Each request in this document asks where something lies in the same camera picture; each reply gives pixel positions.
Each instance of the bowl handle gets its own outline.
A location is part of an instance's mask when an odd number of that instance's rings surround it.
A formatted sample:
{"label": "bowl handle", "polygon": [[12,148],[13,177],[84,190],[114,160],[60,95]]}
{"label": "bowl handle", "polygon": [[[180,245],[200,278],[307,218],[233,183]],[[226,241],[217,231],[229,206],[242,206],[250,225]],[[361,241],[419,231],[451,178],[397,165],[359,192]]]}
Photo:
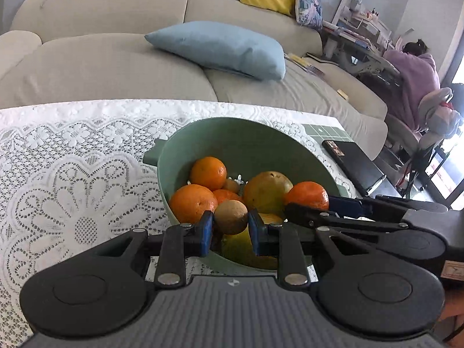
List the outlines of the bowl handle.
{"label": "bowl handle", "polygon": [[147,165],[158,166],[159,158],[167,142],[168,140],[155,139],[155,146],[145,152],[142,162]]}

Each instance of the hair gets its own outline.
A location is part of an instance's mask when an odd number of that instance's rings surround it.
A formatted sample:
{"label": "hair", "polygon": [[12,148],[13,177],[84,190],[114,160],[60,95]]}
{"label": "hair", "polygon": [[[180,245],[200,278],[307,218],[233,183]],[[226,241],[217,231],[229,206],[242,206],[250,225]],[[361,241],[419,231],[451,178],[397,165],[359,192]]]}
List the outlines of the hair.
{"label": "hair", "polygon": [[419,39],[416,43],[410,41],[403,47],[403,52],[414,56],[421,56],[426,54],[428,51],[429,48],[425,45],[422,39]]}

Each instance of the sofa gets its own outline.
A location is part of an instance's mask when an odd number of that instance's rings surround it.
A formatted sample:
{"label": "sofa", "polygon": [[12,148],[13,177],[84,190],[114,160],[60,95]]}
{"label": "sofa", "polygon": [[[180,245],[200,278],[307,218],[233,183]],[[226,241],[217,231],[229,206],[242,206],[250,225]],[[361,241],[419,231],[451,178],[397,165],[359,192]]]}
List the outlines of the sofa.
{"label": "sofa", "polygon": [[351,75],[311,60],[323,81],[287,61],[282,81],[258,81],[201,68],[144,39],[190,21],[245,27],[276,39],[286,53],[322,54],[316,31],[237,0],[26,0],[0,36],[0,108],[126,98],[273,106],[334,116],[369,158],[378,155],[387,107]]}

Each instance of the white lace tablecloth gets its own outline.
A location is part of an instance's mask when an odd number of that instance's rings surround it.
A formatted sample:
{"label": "white lace tablecloth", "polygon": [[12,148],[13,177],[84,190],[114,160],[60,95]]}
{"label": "white lace tablecloth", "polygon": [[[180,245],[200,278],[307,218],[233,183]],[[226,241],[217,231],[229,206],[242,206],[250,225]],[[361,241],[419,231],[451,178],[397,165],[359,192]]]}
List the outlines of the white lace tablecloth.
{"label": "white lace tablecloth", "polygon": [[[355,195],[302,125],[342,128],[335,118],[230,103],[131,99],[0,110],[0,347],[18,346],[31,334],[19,291],[32,274],[129,229],[156,234],[168,227],[156,168],[141,163],[143,154],[154,139],[216,116],[261,122],[295,138]],[[198,259],[188,260],[187,274],[208,271]]]}

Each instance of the orange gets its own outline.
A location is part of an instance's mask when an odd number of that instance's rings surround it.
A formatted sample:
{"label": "orange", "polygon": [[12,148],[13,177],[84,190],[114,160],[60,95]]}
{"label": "orange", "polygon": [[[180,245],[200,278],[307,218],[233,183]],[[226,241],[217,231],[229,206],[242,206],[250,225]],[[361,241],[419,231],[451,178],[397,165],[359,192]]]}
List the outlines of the orange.
{"label": "orange", "polygon": [[297,203],[311,208],[329,209],[329,196],[320,184],[301,182],[284,195],[284,205]]}
{"label": "orange", "polygon": [[181,224],[196,224],[204,211],[214,212],[218,202],[213,193],[198,184],[179,188],[169,201],[169,207]]}
{"label": "orange", "polygon": [[242,198],[240,196],[229,190],[216,190],[213,191],[213,194],[216,197],[216,200],[218,201],[217,205],[227,200],[238,200],[243,203]]}
{"label": "orange", "polygon": [[226,182],[227,170],[217,158],[205,157],[197,160],[190,170],[190,183],[199,184],[216,191]]}

